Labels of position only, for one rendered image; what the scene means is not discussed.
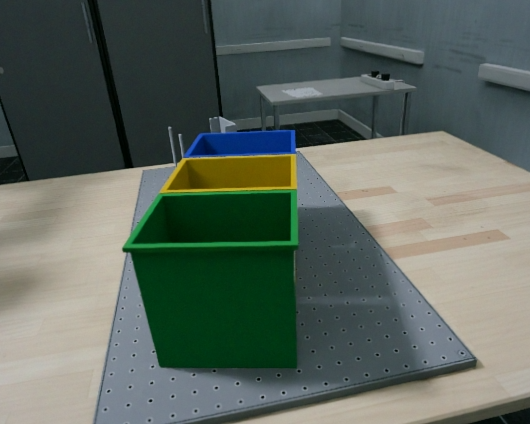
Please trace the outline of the blue bin with label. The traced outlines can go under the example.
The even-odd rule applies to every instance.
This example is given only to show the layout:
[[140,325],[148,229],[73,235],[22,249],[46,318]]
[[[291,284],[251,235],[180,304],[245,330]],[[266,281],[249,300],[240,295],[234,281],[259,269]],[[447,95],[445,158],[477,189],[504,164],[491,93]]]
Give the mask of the blue bin with label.
[[295,130],[199,134],[183,158],[287,154],[296,154]]

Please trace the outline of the green bin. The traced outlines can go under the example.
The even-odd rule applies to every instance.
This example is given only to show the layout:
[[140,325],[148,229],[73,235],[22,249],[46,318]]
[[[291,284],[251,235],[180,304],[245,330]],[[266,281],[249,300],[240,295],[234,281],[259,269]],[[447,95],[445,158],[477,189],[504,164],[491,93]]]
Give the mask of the green bin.
[[297,368],[297,190],[158,194],[125,244],[159,367]]

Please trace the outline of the yellow open bin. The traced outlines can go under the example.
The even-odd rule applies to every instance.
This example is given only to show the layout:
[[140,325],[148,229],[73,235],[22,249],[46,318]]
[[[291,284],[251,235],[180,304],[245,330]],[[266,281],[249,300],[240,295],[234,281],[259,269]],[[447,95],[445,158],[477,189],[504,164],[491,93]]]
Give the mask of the yellow open bin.
[[269,190],[297,190],[296,154],[183,158],[159,194]]

